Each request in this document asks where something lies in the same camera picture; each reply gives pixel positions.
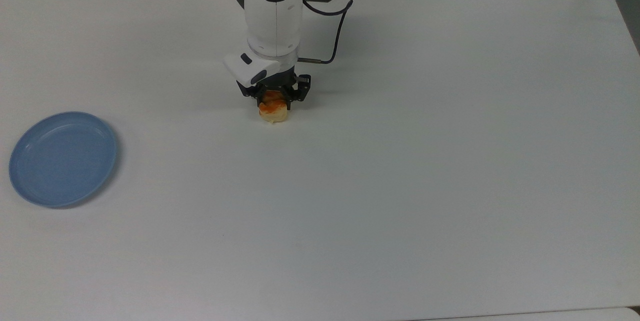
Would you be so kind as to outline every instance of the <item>black cable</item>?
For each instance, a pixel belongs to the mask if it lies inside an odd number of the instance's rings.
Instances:
[[[311,6],[306,0],[302,0],[302,3],[304,4],[304,6],[308,7],[309,10],[323,16],[338,16],[342,14],[342,17],[340,18],[340,23],[338,24],[338,31],[335,33],[335,43],[333,44],[333,54],[331,55],[331,58],[328,59],[327,61],[322,61],[322,59],[318,59],[318,58],[306,58],[306,57],[298,57],[297,59],[298,62],[308,62],[309,64],[323,64],[323,65],[331,64],[336,58],[336,52],[338,51],[338,41],[340,40],[340,31],[343,29],[343,22],[345,22],[345,16],[347,16],[347,11],[349,11],[351,6],[354,4],[354,0],[349,0],[349,2],[347,2],[347,5],[343,9],[336,12],[320,11],[319,9]]]

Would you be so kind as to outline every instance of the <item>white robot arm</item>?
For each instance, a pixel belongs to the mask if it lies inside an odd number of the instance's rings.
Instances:
[[[302,101],[311,77],[296,76],[303,0],[237,0],[244,8],[247,43],[242,53],[224,57],[242,94],[261,102],[267,90],[281,91],[287,107]],[[331,0],[308,0],[329,2]]]

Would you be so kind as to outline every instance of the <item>food item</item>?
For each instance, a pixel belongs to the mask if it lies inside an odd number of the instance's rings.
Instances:
[[[287,119],[287,102],[279,91],[266,91],[258,106],[260,117],[270,123],[281,123]]]

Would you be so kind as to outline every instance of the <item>plate rim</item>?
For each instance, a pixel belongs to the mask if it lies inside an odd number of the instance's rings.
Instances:
[[[113,143],[113,148],[112,148],[112,155],[110,155],[110,160],[109,160],[109,166],[107,168],[107,172],[105,173],[105,176],[100,180],[100,182],[96,183],[96,186],[91,189],[91,191],[85,193],[84,195],[78,197],[78,198],[74,198],[71,201],[67,201],[64,203],[56,203],[56,204],[44,204],[42,202],[40,202],[40,200],[38,198],[32,198],[29,195],[25,195],[23,194],[23,192],[20,191],[21,187],[18,187],[17,185],[19,185],[19,177],[17,175],[14,175],[14,171],[16,169],[16,162],[18,160],[18,148],[21,145],[21,143],[23,143],[23,141],[26,139],[26,137],[28,137],[32,132],[34,132],[34,129],[41,126],[41,124],[48,122],[51,119],[54,118],[60,118],[62,116],[73,116],[73,115],[82,115],[82,116],[88,116],[90,119],[92,119],[93,121],[97,121],[99,123],[99,125],[103,126],[104,129],[106,129],[107,131],[107,135],[108,138],[112,141]],[[51,116],[47,116],[45,118],[42,118],[40,121],[34,123],[34,125],[32,125],[31,127],[29,127],[29,129],[27,131],[25,131],[22,136],[20,136],[20,138],[18,139],[18,142],[16,142],[15,146],[13,147],[13,150],[11,151],[11,156],[9,157],[9,180],[11,182],[11,186],[13,187],[13,189],[16,191],[16,193],[18,193],[19,196],[21,196],[21,198],[23,198],[26,201],[29,201],[30,203],[34,204],[34,205],[38,205],[40,207],[46,207],[46,208],[50,208],[50,209],[59,209],[62,207],[68,207],[71,205],[74,205],[76,203],[79,203],[83,200],[86,200],[87,198],[89,198],[90,196],[94,195],[94,193],[96,193],[96,191],[98,191],[98,189],[100,189],[107,180],[109,180],[109,177],[112,175],[113,171],[114,171],[114,166],[116,163],[116,160],[118,159],[118,139],[115,136],[114,130],[112,130],[112,128],[109,126],[108,123],[106,123],[105,121],[103,121],[102,118],[99,118],[98,116],[95,116],[94,114],[88,113],[88,112],[83,112],[83,111],[65,111],[65,112],[60,112],[60,113],[56,113],[56,114],[51,114]]]

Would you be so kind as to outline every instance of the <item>blue plate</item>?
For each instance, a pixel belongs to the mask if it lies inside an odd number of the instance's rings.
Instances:
[[[11,153],[9,177],[25,200],[66,207],[100,188],[114,169],[116,152],[114,132],[100,118],[58,113],[22,135]]]

